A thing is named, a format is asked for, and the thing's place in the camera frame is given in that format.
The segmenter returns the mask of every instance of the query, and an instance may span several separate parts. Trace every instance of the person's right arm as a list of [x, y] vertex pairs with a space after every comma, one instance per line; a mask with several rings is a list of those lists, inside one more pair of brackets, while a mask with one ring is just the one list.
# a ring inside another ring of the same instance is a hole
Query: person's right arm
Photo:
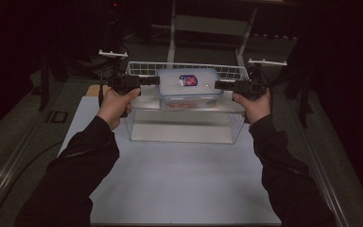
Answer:
[[238, 94], [233, 97], [245, 108], [251, 122], [255, 154], [263, 165], [262, 184], [282, 226], [336, 226], [307, 165], [291, 156], [286, 133], [275, 130], [269, 90], [255, 101]]

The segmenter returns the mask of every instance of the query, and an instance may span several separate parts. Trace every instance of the white tabletop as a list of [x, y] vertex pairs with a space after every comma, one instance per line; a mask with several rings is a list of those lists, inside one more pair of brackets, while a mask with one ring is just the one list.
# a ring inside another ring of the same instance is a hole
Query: white tabletop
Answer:
[[[97, 109], [97, 97], [82, 98], [61, 150]], [[233, 145], [135, 142], [122, 120], [114, 131], [120, 158], [91, 195], [91, 222], [280, 224], [261, 185], [248, 129]]]

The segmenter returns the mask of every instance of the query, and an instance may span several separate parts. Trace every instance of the black jacket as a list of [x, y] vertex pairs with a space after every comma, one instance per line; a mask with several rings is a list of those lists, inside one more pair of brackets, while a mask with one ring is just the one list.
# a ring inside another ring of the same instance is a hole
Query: black jacket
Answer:
[[[253, 124], [250, 132], [264, 165], [264, 188], [283, 226], [335, 226], [334, 216], [309, 177], [306, 165], [291, 157], [286, 148], [287, 137], [284, 132], [276, 132], [271, 115]], [[89, 197], [118, 157], [113, 132], [96, 116], [49, 164], [15, 226], [90, 226], [93, 203]], [[291, 166], [300, 174], [282, 166]]]

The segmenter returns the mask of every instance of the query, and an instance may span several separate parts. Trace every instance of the person's right hand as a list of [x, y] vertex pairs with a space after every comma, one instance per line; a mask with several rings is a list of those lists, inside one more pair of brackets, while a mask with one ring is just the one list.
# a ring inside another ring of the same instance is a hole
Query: person's right hand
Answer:
[[257, 98], [255, 101], [246, 99], [240, 94], [233, 93], [235, 102], [240, 104], [246, 110], [246, 116], [250, 121], [250, 124], [255, 123], [262, 117], [270, 114], [270, 92], [267, 88], [267, 92]]

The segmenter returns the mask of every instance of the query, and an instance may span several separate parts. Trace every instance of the sticker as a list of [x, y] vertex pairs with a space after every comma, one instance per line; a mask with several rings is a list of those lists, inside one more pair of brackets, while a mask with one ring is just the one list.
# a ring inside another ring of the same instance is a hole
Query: sticker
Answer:
[[180, 82], [183, 87], [197, 86], [199, 84], [199, 81], [194, 75], [181, 75]]

